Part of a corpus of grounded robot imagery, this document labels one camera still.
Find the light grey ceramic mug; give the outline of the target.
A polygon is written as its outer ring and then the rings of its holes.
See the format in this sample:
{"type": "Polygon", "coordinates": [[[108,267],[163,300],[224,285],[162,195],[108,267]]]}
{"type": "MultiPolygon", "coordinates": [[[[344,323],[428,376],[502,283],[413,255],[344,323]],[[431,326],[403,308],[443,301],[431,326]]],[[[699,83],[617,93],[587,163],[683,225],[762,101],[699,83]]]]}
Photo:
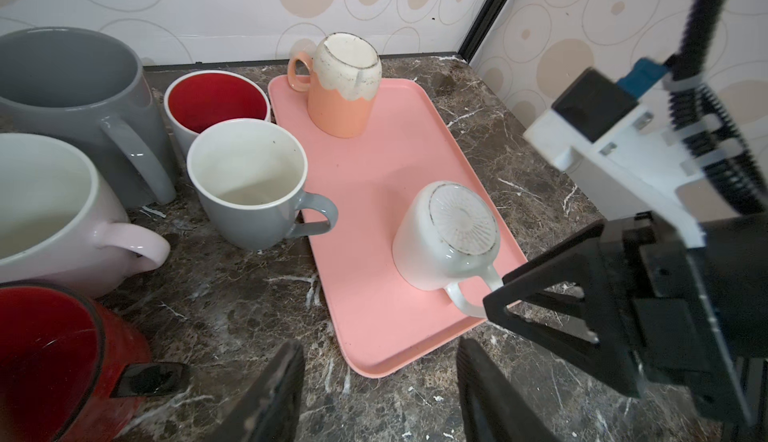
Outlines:
{"type": "Polygon", "coordinates": [[[239,248],[265,250],[337,224],[336,205],[305,190],[303,147],[273,123],[234,119],[206,129],[192,143],[186,167],[209,220],[239,248]]]}

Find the white ceramic mug front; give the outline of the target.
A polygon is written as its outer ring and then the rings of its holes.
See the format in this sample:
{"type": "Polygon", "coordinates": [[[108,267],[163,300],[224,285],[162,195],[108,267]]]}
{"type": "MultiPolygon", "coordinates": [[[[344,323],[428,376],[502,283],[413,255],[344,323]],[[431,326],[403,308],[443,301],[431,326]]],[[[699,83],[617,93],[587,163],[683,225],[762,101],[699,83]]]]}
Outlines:
{"type": "Polygon", "coordinates": [[[271,120],[270,102],[258,85],[226,71],[197,71],[180,77],[166,90],[163,104],[183,159],[194,140],[216,124],[271,120]]]}

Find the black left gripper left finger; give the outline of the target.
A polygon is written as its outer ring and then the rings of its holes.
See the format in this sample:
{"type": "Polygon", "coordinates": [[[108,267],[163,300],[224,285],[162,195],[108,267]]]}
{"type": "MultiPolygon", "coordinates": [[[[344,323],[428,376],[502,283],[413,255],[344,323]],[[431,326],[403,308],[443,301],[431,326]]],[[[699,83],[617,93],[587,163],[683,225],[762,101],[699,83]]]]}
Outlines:
{"type": "Polygon", "coordinates": [[[303,346],[285,342],[207,441],[293,441],[305,377],[303,346]]]}

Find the dark grey ceramic mug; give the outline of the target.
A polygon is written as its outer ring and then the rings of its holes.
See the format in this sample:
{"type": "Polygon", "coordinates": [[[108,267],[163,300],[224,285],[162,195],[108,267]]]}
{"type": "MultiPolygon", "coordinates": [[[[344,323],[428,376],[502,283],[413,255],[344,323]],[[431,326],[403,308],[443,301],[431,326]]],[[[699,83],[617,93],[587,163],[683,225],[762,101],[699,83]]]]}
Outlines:
{"type": "Polygon", "coordinates": [[[136,53],[102,33],[36,28],[1,38],[1,114],[81,150],[127,209],[176,197],[179,167],[136,53]]]}

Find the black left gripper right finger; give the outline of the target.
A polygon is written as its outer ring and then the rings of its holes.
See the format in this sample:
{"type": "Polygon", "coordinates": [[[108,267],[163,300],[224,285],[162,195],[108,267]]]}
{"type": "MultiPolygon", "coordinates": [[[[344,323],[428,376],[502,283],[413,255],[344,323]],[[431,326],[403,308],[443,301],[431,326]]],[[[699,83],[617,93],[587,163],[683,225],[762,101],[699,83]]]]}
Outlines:
{"type": "Polygon", "coordinates": [[[556,439],[476,340],[459,339],[456,367],[468,441],[556,439]]]}

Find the white ceramic mug back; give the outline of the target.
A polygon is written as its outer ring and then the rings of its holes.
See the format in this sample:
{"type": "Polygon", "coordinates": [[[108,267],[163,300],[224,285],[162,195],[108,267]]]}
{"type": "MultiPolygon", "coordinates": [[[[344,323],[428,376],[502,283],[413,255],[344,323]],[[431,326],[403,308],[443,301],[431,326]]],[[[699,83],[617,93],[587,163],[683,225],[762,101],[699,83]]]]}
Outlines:
{"type": "Polygon", "coordinates": [[[470,189],[450,181],[425,186],[401,222],[392,245],[402,278],[422,291],[444,291],[464,315],[485,319],[460,283],[472,277],[490,291],[503,286],[494,268],[501,234],[491,209],[470,189]]]}

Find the pinkish white ceramic mug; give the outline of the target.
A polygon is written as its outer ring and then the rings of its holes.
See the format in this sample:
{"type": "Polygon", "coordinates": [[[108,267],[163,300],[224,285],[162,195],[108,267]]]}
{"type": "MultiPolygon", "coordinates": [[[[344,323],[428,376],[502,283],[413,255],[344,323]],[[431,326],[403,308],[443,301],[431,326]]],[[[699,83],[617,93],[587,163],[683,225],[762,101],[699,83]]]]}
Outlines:
{"type": "Polygon", "coordinates": [[[79,149],[21,133],[1,137],[1,281],[44,281],[92,298],[161,267],[170,245],[134,225],[79,149]]]}

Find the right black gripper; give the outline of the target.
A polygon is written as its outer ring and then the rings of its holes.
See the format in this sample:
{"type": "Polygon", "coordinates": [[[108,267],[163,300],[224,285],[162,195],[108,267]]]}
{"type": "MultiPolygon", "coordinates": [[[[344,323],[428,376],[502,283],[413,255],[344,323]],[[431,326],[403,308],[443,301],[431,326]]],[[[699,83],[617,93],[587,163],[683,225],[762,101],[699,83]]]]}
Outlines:
{"type": "Polygon", "coordinates": [[[767,216],[703,228],[704,246],[689,248],[652,213],[595,222],[504,275],[483,298],[487,319],[624,396],[641,396],[641,371],[686,387],[703,417],[764,425],[767,216]],[[580,319],[597,340],[514,314],[516,302],[580,319]]]}

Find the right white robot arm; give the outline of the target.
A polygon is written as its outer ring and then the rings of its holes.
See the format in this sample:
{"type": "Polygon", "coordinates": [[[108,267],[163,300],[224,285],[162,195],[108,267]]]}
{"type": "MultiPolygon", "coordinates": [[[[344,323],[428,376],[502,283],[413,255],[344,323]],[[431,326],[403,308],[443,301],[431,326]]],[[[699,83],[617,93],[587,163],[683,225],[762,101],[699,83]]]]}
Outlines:
{"type": "Polygon", "coordinates": [[[488,0],[474,68],[601,219],[491,322],[617,392],[767,437],[767,0],[488,0]]]}

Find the red ceramic mug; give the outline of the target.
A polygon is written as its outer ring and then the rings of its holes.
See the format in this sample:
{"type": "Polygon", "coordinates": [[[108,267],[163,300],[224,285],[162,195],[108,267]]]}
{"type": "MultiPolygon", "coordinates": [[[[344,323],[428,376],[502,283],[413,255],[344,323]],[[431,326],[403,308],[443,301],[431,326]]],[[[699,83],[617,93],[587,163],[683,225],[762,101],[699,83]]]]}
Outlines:
{"type": "Polygon", "coordinates": [[[145,399],[183,392],[190,378],[87,297],[41,282],[1,287],[4,441],[111,441],[145,399]]]}

